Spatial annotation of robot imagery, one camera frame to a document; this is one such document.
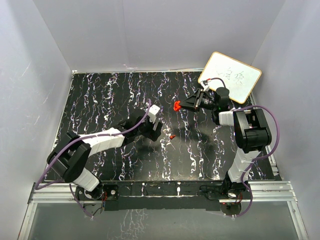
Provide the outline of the red earbud charging case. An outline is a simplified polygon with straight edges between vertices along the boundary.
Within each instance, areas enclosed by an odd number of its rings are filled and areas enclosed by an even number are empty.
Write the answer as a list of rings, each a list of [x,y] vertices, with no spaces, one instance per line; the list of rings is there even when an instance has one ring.
[[[178,112],[178,111],[181,109],[180,102],[181,102],[180,100],[177,100],[177,101],[174,102],[174,104],[173,104],[173,110],[174,110],[175,112]]]

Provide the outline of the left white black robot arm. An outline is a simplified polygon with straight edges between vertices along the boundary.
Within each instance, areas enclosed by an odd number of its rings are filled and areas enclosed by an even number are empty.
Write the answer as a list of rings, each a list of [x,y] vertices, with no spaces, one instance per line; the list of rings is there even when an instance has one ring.
[[[68,132],[50,153],[47,163],[50,165],[55,160],[51,169],[65,183],[73,183],[83,188],[93,200],[99,199],[104,188],[100,179],[86,169],[89,157],[102,151],[126,146],[138,136],[155,142],[161,135],[163,123],[155,113],[149,112],[145,119],[142,110],[138,113],[140,115],[134,114],[92,137],[88,134],[77,135],[72,131]]]

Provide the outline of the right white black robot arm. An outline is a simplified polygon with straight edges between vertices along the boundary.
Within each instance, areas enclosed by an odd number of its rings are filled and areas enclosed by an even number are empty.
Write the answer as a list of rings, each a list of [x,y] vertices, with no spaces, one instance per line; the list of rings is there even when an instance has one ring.
[[[200,109],[211,111],[212,121],[217,126],[234,127],[237,151],[233,163],[223,180],[223,194],[233,199],[241,192],[248,180],[248,167],[260,152],[272,141],[272,135],[262,109],[230,110],[229,93],[225,87],[219,87],[213,97],[201,89],[183,101],[176,101],[174,111],[180,109],[198,112]]]

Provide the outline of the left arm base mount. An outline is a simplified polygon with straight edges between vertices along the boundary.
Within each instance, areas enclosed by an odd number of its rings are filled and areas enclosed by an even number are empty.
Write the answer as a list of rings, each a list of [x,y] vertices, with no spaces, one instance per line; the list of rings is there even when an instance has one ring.
[[[77,186],[75,195],[80,201],[117,201],[119,198],[119,187],[117,185],[98,185],[93,191],[87,191]]]

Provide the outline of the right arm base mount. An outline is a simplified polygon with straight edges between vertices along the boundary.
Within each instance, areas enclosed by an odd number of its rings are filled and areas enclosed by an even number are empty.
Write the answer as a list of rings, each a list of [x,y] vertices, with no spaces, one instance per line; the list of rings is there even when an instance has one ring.
[[[246,191],[246,187],[242,184],[236,184],[235,186],[225,185],[201,185],[199,191],[208,200],[238,200],[240,195]]]

